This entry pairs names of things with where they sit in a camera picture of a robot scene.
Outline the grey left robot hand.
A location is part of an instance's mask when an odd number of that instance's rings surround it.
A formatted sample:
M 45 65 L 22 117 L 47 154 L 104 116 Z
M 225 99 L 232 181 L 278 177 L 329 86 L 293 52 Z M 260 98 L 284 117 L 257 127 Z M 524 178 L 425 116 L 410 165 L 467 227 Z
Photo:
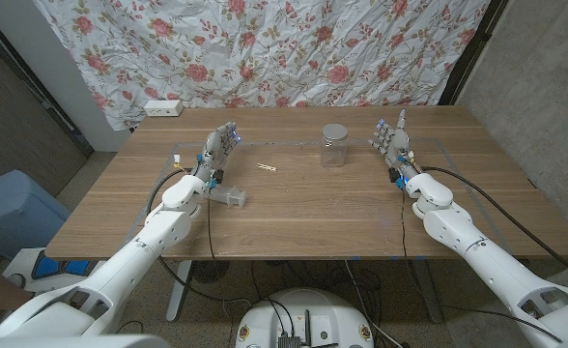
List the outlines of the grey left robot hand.
M 225 166 L 228 156 L 240 142 L 235 122 L 218 127 L 208 135 L 200 159 L 190 174 L 204 182 L 209 181 L 217 170 Z

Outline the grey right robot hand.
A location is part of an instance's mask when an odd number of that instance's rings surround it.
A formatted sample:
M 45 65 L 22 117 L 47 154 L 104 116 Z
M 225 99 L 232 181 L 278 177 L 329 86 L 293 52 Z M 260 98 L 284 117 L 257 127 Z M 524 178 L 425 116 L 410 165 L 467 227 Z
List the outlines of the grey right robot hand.
M 376 125 L 373 137 L 369 144 L 383 157 L 388 167 L 388 176 L 391 183 L 403 188 L 421 170 L 413 163 L 409 135 L 405 130 L 407 111 L 402 109 L 397 124 L 392 127 L 381 119 Z

